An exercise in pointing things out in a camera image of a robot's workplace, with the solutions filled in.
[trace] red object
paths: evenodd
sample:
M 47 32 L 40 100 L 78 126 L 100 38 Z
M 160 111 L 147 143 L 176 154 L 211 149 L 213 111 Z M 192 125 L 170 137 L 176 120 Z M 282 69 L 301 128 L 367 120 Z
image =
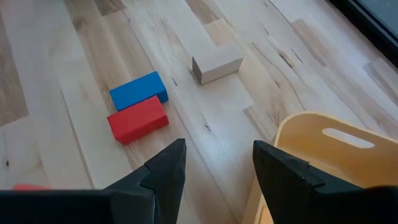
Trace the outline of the red object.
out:
M 112 114 L 108 122 L 115 139 L 121 144 L 129 144 L 169 124 L 157 96 Z
M 13 190 L 51 190 L 48 187 L 42 187 L 33 184 L 16 184 L 12 187 Z

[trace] wooden bin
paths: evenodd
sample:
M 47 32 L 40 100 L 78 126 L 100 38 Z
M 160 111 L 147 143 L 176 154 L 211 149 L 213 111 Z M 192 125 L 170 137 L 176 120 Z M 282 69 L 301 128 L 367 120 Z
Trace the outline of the wooden bin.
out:
M 274 146 L 360 187 L 398 185 L 398 141 L 329 116 L 289 116 L 279 126 Z M 270 223 L 255 177 L 242 224 Z

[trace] wooden block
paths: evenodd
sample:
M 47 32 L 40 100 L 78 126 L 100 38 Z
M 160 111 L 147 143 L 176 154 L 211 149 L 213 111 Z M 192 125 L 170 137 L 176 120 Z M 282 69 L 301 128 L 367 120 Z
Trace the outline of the wooden block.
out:
M 235 43 L 224 44 L 214 51 L 192 57 L 192 70 L 200 84 L 239 70 L 243 55 Z
M 113 135 L 121 144 L 129 144 L 169 124 L 157 96 L 108 117 Z
M 169 100 L 166 87 L 155 71 L 109 91 L 117 111 L 128 108 L 150 97 L 157 96 L 161 103 Z

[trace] blue block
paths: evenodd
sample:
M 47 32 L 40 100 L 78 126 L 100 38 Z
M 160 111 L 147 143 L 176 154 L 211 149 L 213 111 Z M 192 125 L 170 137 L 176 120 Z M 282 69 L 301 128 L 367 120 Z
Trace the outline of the blue block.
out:
M 109 91 L 117 111 L 157 96 L 161 103 L 169 100 L 166 87 L 157 72 L 140 77 Z

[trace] rectangular block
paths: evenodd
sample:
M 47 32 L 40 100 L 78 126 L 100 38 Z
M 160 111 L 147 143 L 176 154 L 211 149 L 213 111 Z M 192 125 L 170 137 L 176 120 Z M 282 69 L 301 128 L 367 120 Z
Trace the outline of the rectangular block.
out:
M 157 96 L 161 103 L 169 100 L 166 87 L 157 72 L 152 72 L 109 91 L 117 111 L 128 108 L 150 97 Z
M 243 56 L 235 43 L 224 44 L 214 51 L 192 57 L 192 70 L 200 84 L 239 70 Z
M 121 144 L 129 144 L 169 124 L 157 96 L 112 114 L 108 121 L 115 139 Z

